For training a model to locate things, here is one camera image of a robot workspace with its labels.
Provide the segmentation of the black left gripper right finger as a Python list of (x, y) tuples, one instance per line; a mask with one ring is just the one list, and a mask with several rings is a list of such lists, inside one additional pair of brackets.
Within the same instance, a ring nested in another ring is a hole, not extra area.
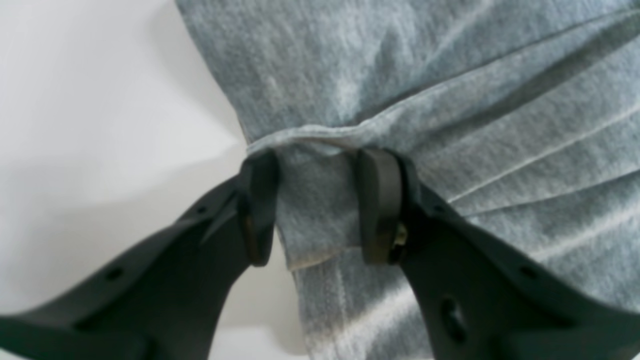
[(356, 156), (366, 264), (401, 269), (436, 360), (632, 360), (639, 315), (585, 296), (463, 219), (386, 149)]

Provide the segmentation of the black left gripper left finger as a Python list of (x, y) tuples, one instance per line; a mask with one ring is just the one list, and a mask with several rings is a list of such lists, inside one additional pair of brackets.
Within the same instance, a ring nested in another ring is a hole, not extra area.
[(206, 360), (234, 283), (266, 266), (279, 162), (247, 157), (176, 222), (36, 309), (1, 317), (1, 348), (30, 360)]

